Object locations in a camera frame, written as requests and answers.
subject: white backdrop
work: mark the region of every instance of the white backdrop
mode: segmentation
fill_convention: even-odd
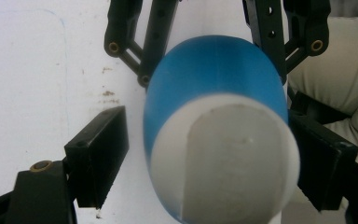
[[[144,0],[136,40],[142,46],[151,0]],[[125,105],[130,151],[96,218],[79,223],[176,223],[160,205],[147,173],[136,75],[103,50],[107,1],[0,0],[0,195],[17,172],[61,160],[63,146],[98,113]],[[240,0],[183,0],[169,49],[197,35],[251,39]]]

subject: blue painted surface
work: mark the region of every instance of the blue painted surface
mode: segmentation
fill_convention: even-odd
[[[219,92],[252,98],[287,123],[279,75],[259,48],[236,37],[196,37],[172,49],[151,79],[144,113],[147,160],[170,115],[191,100]]]

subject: white surface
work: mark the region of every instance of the white surface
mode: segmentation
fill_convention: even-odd
[[[151,1],[144,0],[142,46]],[[142,139],[145,91],[103,51],[109,1],[0,0],[0,195],[18,171],[61,160],[63,146],[106,108],[127,107],[131,148],[103,206],[78,209],[79,223],[176,223],[147,173]],[[184,0],[169,48],[196,35],[250,39],[241,1]],[[274,223],[280,223],[279,217]]]
[[[296,187],[299,157],[273,111],[247,97],[216,94],[167,120],[150,166],[159,198],[178,219],[267,223]]]

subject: white wall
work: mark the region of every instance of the white wall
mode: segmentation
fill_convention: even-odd
[[[136,37],[141,46],[150,5],[144,0]],[[78,209],[78,221],[176,223],[160,205],[145,165],[145,91],[103,50],[108,7],[109,0],[0,0],[0,195],[13,189],[17,172],[61,160],[63,146],[98,113],[125,105],[130,151],[102,218]],[[251,39],[240,0],[183,0],[177,12],[169,49],[196,35]]]

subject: blue and white object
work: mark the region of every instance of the blue and white object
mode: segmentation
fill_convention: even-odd
[[[182,223],[268,223],[299,173],[279,76],[251,43],[210,35],[172,49],[144,117],[155,191]]]

